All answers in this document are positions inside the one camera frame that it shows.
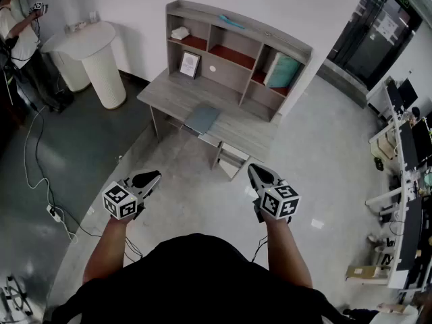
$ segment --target glass door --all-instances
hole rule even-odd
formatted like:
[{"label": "glass door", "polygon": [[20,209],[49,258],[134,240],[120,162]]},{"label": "glass door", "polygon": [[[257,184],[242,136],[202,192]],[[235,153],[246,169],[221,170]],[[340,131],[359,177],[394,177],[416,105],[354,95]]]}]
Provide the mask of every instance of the glass door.
[{"label": "glass door", "polygon": [[360,0],[328,59],[369,90],[409,43],[421,19],[405,0]]}]

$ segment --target picture frame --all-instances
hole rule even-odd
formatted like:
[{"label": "picture frame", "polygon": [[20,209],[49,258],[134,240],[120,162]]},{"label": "picture frame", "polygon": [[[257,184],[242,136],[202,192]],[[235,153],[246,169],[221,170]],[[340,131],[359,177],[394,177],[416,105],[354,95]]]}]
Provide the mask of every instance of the picture frame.
[{"label": "picture frame", "polygon": [[195,79],[196,71],[200,64],[201,55],[183,51],[182,62],[180,63],[180,73]]}]

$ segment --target power strip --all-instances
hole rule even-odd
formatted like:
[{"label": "power strip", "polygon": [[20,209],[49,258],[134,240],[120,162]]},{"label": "power strip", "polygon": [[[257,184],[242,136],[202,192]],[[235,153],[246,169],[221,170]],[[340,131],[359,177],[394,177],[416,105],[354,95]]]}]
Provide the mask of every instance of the power strip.
[{"label": "power strip", "polygon": [[60,215],[59,215],[58,213],[56,213],[55,211],[54,211],[54,215],[53,215],[53,214],[51,213],[51,209],[52,209],[52,208],[53,208],[53,207],[52,207],[50,204],[48,204],[48,206],[47,206],[48,214],[49,214],[52,218],[54,218],[54,221],[60,223],[60,222],[61,222]]}]

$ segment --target teal book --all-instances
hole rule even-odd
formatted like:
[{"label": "teal book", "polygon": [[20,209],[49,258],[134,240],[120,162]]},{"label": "teal book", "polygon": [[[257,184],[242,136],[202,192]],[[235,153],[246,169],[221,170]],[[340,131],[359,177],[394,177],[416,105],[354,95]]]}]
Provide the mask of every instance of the teal book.
[{"label": "teal book", "polygon": [[269,88],[284,88],[296,75],[300,63],[291,57],[278,52],[271,63],[264,79],[264,85]]}]

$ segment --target white wall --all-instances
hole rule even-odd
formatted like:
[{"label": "white wall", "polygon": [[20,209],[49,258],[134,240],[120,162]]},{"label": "white wall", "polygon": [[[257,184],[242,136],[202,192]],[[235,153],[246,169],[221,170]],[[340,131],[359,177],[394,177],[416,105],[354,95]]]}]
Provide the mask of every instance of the white wall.
[{"label": "white wall", "polygon": [[[174,0],[29,0],[44,1],[43,39],[97,10],[117,26],[113,43],[119,69],[152,80],[166,68],[165,5]],[[290,94],[287,113],[318,71],[359,0],[190,0],[224,8],[264,22],[313,47],[313,60]]]},{"label": "white wall", "polygon": [[[398,60],[396,60],[381,81],[370,91],[367,98],[373,95],[388,76],[391,76],[396,81],[408,78],[418,96],[418,99],[412,106],[417,106],[420,108],[422,115],[427,115],[432,111],[431,70],[432,30],[427,23],[423,22]],[[379,111],[382,111],[383,107],[385,107],[384,98],[380,94],[376,94],[370,103]]]}]

